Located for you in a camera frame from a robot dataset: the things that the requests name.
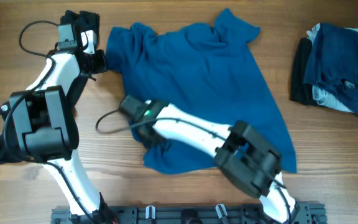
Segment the blue t-shirt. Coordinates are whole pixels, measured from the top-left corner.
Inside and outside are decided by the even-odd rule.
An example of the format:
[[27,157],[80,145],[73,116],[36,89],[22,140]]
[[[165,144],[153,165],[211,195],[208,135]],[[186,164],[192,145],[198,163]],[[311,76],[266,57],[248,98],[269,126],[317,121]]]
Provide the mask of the blue t-shirt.
[[251,124],[280,151],[283,170],[295,172],[288,129],[248,47],[259,33],[229,9],[213,24],[162,35],[137,22],[112,28],[106,63],[122,75],[126,95],[164,100],[214,123]]

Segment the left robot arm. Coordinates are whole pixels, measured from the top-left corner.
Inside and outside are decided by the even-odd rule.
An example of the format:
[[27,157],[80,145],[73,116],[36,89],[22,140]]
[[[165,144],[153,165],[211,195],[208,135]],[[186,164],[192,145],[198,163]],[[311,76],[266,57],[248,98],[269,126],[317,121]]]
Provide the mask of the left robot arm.
[[70,223],[117,223],[92,184],[77,152],[79,131],[72,110],[84,89],[79,79],[106,71],[94,29],[60,24],[59,41],[45,54],[33,84],[10,96],[2,137],[13,158],[50,172],[69,203]]

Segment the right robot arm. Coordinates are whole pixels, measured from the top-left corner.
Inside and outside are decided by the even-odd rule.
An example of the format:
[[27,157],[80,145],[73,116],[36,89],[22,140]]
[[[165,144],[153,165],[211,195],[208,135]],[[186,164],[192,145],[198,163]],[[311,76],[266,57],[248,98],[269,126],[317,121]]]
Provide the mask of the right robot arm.
[[119,105],[147,146],[169,139],[212,157],[225,177],[262,203],[266,216],[293,223],[297,202],[283,184],[281,153],[250,124],[219,124],[188,114],[162,100],[142,101],[131,95]]

